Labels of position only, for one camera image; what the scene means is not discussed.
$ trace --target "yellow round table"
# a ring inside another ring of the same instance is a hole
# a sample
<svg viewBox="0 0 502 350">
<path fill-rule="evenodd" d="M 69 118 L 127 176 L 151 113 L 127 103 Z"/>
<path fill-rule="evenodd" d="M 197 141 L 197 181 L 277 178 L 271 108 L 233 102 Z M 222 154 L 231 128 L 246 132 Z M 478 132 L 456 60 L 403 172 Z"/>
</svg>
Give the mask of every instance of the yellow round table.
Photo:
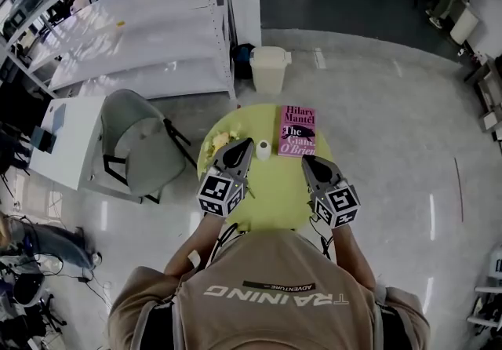
<svg viewBox="0 0 502 350">
<path fill-rule="evenodd" d="M 251 137 L 255 145 L 261 140 L 272 144 L 271 157 L 261 161 L 253 154 L 248 182 L 255 199 L 248 192 L 230 215 L 229 224 L 239 223 L 242 230 L 265 228 L 299 228 L 312 212 L 307 182 L 301 168 L 301 158 L 277 156 L 281 107 L 275 104 L 255 104 L 225 115 L 209 131 L 198 154 L 197 173 L 200 178 L 206 167 L 204 147 L 217 133 L 239 131 L 241 139 Z M 315 154 L 333 161 L 322 133 L 315 131 Z"/>
</svg>

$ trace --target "white trash can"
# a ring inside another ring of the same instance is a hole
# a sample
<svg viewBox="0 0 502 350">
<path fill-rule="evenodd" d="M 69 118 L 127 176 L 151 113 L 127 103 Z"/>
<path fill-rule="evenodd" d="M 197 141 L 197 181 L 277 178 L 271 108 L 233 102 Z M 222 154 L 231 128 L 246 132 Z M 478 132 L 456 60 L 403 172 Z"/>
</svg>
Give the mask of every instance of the white trash can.
<svg viewBox="0 0 502 350">
<path fill-rule="evenodd" d="M 286 65 L 291 64 L 291 53 L 280 47 L 255 47 L 251 51 L 249 64 L 253 70 L 256 91 L 279 95 L 282 90 Z"/>
</svg>

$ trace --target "floor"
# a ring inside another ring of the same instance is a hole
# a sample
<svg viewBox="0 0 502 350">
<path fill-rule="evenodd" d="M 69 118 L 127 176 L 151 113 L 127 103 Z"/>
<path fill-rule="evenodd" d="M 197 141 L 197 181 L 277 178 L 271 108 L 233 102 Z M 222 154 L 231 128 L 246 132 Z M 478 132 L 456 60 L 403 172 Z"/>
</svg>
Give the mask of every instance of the floor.
<svg viewBox="0 0 502 350">
<path fill-rule="evenodd" d="M 260 0 L 261 23 L 375 38 L 459 61 L 460 47 L 428 23 L 426 2 L 414 8 L 414 0 Z"/>
<path fill-rule="evenodd" d="M 362 210 L 355 236 L 377 278 L 419 296 L 431 324 L 431 349 L 461 349 L 465 322 L 486 255 L 502 239 L 500 149 L 483 134 L 462 69 L 441 57 L 376 39 L 333 32 L 266 30 L 264 44 L 292 50 L 281 95 L 237 85 L 241 105 L 273 102 L 317 109 L 338 166 L 355 185 Z M 326 69 L 311 47 L 320 48 Z M 223 94 L 155 101 L 198 152 L 209 128 L 234 107 Z M 460 206 L 457 161 L 464 201 Z M 113 184 L 96 166 L 96 178 Z M 8 174 L 21 213 L 83 226 L 103 255 L 90 286 L 50 277 L 56 310 L 68 321 L 72 350 L 106 346 L 107 313 L 138 265 L 162 269 L 200 219 L 190 167 L 162 193 L 162 204 L 132 204 L 75 192 L 37 176 Z M 13 201 L 0 187 L 2 210 Z M 304 234 L 312 237 L 309 227 Z M 75 276 L 78 270 L 64 267 Z"/>
</svg>

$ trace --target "gray chair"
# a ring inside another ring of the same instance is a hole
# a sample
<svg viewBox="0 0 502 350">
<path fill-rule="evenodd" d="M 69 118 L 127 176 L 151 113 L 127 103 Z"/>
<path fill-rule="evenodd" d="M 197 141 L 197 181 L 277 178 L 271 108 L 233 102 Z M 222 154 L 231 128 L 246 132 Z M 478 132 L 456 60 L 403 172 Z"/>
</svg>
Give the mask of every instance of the gray chair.
<svg viewBox="0 0 502 350">
<path fill-rule="evenodd" d="M 120 138 L 130 127 L 146 118 L 157 119 L 159 131 L 133 143 L 125 159 L 116 157 L 115 148 Z M 133 195 L 159 203 L 160 191 L 181 174 L 186 159 L 197 169 L 194 159 L 178 138 L 187 145 L 190 141 L 157 108 L 132 90 L 120 89 L 109 95 L 104 101 L 101 121 L 104 169 L 127 185 Z M 125 177 L 111 169 L 111 162 L 125 165 Z M 157 198 L 150 195 L 156 191 L 159 191 Z"/>
</svg>

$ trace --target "white desk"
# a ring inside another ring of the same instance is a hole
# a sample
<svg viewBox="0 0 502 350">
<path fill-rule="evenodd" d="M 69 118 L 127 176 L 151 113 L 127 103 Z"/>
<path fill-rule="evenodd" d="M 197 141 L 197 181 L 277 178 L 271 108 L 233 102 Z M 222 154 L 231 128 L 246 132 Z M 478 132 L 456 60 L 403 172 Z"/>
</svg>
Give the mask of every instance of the white desk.
<svg viewBox="0 0 502 350">
<path fill-rule="evenodd" d="M 101 132 L 101 108 L 106 97 L 73 97 L 55 99 L 45 113 L 41 127 L 51 132 L 54 112 L 66 104 L 64 124 L 56 135 L 53 152 L 34 148 L 30 169 L 66 187 L 86 188 L 105 195 L 141 203 L 141 199 L 106 188 L 89 180 L 94 149 Z"/>
</svg>

